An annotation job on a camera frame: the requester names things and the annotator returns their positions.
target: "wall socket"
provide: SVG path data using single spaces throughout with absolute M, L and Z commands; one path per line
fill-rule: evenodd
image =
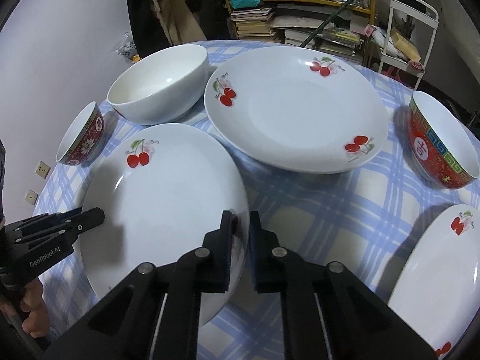
M 25 195 L 25 201 L 27 203 L 30 203 L 31 205 L 34 206 L 37 203 L 37 199 L 38 199 L 38 193 L 32 190 L 27 191 L 27 195 Z
M 40 161 L 35 173 L 37 173 L 41 178 L 46 179 L 47 176 L 49 175 L 49 171 L 50 171 L 50 167 L 43 161 Z

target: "round plate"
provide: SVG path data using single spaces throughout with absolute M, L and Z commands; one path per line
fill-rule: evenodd
M 388 306 L 442 358 L 480 306 L 480 216 L 466 204 L 442 212 L 423 234 Z
M 386 108 L 366 78 L 332 55 L 299 47 L 229 59 L 208 81 L 205 108 L 234 147 L 295 172 L 358 167 L 388 133 Z
M 129 155 L 148 154 L 132 168 Z M 140 156 L 145 163 L 146 156 Z M 216 230 L 224 210 L 239 217 L 234 238 L 230 287 L 203 294 L 200 324 L 226 304 L 240 278 L 248 242 L 249 208 L 235 163 L 213 137 L 195 127 L 164 124 L 122 142 L 100 166 L 83 210 L 99 207 L 103 225 L 80 236 L 85 271 L 101 298 L 140 263 L 176 262 Z

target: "plate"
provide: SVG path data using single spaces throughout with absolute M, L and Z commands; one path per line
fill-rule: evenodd
M 131 155 L 141 163 L 132 161 Z M 235 163 L 206 132 L 182 124 L 149 127 L 122 142 L 103 162 L 88 188 L 83 210 L 100 207 L 105 222 L 80 236 L 80 252 L 93 290 L 103 297 L 136 266 L 162 266 L 200 247 L 224 210 L 239 217 L 230 287 L 203 294 L 200 324 L 226 304 L 242 273 L 249 208 Z
M 442 212 L 410 255 L 388 306 L 443 358 L 480 306 L 480 216 L 466 204 Z
M 208 80 L 205 108 L 230 144 L 304 173 L 351 170 L 380 152 L 388 115 L 375 88 L 346 62 L 299 47 L 251 50 Z

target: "blue and white plaid tablecloth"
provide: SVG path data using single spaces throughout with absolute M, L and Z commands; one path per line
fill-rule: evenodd
M 210 62 L 276 44 L 220 40 L 200 42 Z M 245 184 L 250 209 L 280 244 L 308 261 L 343 262 L 370 289 L 387 300 L 428 225 L 452 204 L 480 205 L 479 182 L 460 190 L 440 190 L 413 168 L 406 136 L 412 90 L 364 67 L 355 66 L 378 91 L 389 118 L 388 140 L 368 164 L 337 175 L 304 175 L 255 161 L 228 145 L 208 120 L 200 100 L 182 121 L 208 131 L 224 144 Z M 89 167 L 57 165 L 34 213 L 64 212 L 82 204 L 101 162 L 124 139 L 143 127 L 119 117 L 102 103 L 107 142 Z M 477 152 L 480 142 L 469 133 Z M 97 297 L 81 260 L 72 255 L 42 275 L 53 327 L 63 332 L 90 309 Z M 277 295 L 255 294 L 246 268 L 236 293 L 199 333 L 199 359 L 282 359 L 283 338 Z

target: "metal bolt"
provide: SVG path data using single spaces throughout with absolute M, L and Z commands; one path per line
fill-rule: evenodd
M 149 262 L 143 262 L 138 266 L 138 272 L 140 272 L 143 275 L 149 274 L 150 272 L 152 272 L 153 268 L 154 268 L 153 264 Z
M 284 247 L 274 247 L 272 249 L 272 254 L 275 257 L 285 257 L 287 255 L 287 249 Z
M 210 254 L 210 250 L 208 250 L 206 247 L 199 247 L 195 251 L 195 256 L 200 258 L 207 257 L 209 254 Z
M 334 261 L 328 264 L 328 269 L 330 269 L 335 274 L 339 274 L 343 272 L 344 266 L 341 262 Z

